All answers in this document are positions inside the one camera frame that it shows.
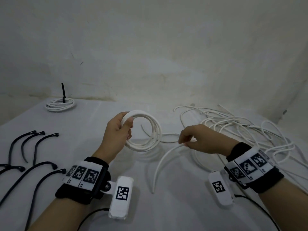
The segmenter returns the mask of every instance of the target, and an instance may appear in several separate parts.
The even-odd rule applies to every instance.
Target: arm
[[[205,125],[196,125],[181,132],[179,143],[197,151],[227,157],[239,142]],[[283,178],[259,197],[283,231],[308,230],[308,195],[287,179]]]
[[[133,118],[127,119],[121,127],[120,122],[126,113],[119,113],[108,122],[102,144],[92,156],[110,164],[123,149],[126,140],[132,137],[133,127]],[[84,217],[86,207],[87,205],[68,198],[56,198],[28,230],[76,231]]]

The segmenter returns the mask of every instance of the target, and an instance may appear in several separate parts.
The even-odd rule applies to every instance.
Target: person's left arm
[[[123,149],[126,140],[132,137],[133,118],[128,118],[122,127],[120,124],[125,114],[127,112],[119,113],[108,122],[102,144],[93,157],[110,164]],[[68,198],[56,198],[28,231],[76,231],[84,217],[86,206]]]

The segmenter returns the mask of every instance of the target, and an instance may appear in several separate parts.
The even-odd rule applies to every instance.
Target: hand
[[[128,112],[119,113],[111,119],[106,127],[103,141],[96,152],[92,155],[98,157],[108,164],[114,160],[117,154],[123,149],[126,140],[132,137],[133,117],[130,117],[121,127],[122,118]]]
[[[205,125],[199,124],[188,126],[182,130],[179,137],[179,144],[184,143],[185,146],[205,153],[219,153],[224,156],[230,155],[233,147],[239,141],[232,139],[222,133],[218,133]]]

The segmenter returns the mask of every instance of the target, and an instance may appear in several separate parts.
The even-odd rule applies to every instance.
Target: black wristband
[[[227,156],[228,162],[235,160],[239,156],[243,155],[245,152],[250,150],[252,147],[249,146],[246,143],[238,143],[235,145],[230,153],[229,156]],[[247,184],[250,188],[252,188],[256,193],[264,193],[268,189],[272,188],[277,182],[279,182],[281,179],[284,178],[284,175],[280,173],[279,169],[274,167],[270,171],[268,171],[266,174],[264,174],[262,177],[256,179],[253,182],[250,182]]]
[[[102,171],[100,172],[97,179],[99,185],[96,186],[93,191],[89,191],[68,184],[62,184],[55,194],[56,198],[69,198],[75,202],[85,205],[90,204],[94,198],[102,198],[103,193],[100,192],[100,190],[106,186],[108,181],[111,180],[110,173],[107,171],[109,165],[105,161],[96,157],[87,157],[84,161],[93,162],[103,166]]]

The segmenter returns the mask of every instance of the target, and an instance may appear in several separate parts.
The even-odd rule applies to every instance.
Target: wrist strap
[[[87,157],[73,165],[65,175],[63,185],[57,190],[56,198],[69,198],[86,205],[90,204],[93,198],[101,199],[103,193],[100,190],[111,180],[108,167],[105,161],[96,157]]]
[[[284,177],[263,151],[246,143],[238,143],[227,160],[225,170],[230,177],[256,193],[267,191]]]

